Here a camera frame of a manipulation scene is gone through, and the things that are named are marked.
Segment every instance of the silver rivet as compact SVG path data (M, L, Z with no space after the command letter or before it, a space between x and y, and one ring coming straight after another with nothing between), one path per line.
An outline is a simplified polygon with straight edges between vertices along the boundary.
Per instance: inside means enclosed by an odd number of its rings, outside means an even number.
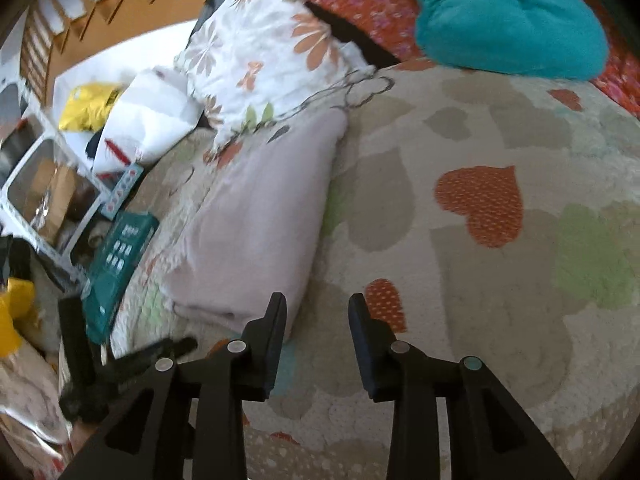
M405 341L393 341L391 343L391 351L396 354L406 354L409 351L409 343Z
M165 372L167 370L171 370L171 367L174 365L174 362L168 357L162 357L156 361L156 370L159 372Z
M245 348L246 343L241 339L236 339L226 346L226 349L229 350L232 354L239 354L240 352L244 352Z
M476 371L482 368L482 361L473 355L465 357L463 363L468 370Z

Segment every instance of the orange flower print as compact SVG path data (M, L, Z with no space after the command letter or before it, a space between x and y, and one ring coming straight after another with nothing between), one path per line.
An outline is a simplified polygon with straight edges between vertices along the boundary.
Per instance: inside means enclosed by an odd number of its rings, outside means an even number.
M248 63L248 70L244 77L238 81L236 85L238 88L244 88L248 92L253 92L255 89L255 77L258 75L258 72L262 70L264 66L260 61L250 61Z
M309 51L306 56L306 67L311 72L320 66L326 53L329 53L329 60L338 67L339 52L331 38L331 28L318 20L312 14L296 14L293 16L299 25L293 29L292 38L305 36L300 40L293 51L302 54Z

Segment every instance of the white plastic bag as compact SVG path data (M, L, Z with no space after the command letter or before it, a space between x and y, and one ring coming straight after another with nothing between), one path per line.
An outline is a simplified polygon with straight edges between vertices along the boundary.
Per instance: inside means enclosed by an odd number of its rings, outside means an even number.
M187 94L187 78L170 68L140 72L116 102L95 155L94 173L153 164L198 124L202 105Z

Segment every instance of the red floral fabric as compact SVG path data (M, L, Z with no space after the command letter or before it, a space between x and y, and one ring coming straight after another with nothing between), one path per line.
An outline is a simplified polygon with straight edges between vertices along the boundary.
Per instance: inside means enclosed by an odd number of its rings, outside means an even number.
M415 44L415 0L311 0L349 20L401 60L424 56ZM596 14L609 41L604 72L592 82L609 98L640 118L640 62L628 48L599 0L584 0Z

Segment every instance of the teal cloth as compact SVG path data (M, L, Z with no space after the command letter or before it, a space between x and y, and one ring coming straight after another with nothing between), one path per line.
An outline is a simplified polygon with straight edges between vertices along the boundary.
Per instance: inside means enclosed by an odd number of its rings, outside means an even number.
M582 0L418 0L415 40L439 63L546 78L591 79L607 39Z

